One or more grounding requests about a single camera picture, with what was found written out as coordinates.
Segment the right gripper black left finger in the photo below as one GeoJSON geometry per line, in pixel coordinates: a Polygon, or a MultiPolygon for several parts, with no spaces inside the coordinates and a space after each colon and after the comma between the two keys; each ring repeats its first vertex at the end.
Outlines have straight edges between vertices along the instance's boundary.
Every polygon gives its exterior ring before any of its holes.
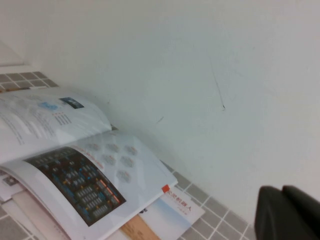
{"type": "Polygon", "coordinates": [[[320,231],[313,231],[305,223],[282,189],[272,186],[259,189],[254,220],[256,239],[318,240],[320,231]]]}

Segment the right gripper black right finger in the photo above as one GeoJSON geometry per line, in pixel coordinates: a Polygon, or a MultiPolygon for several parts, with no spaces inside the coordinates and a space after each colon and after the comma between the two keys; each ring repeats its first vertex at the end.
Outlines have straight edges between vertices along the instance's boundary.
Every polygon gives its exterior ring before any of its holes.
{"type": "Polygon", "coordinates": [[[282,187],[282,192],[293,204],[304,222],[314,231],[320,231],[320,202],[292,185],[282,187]]]}

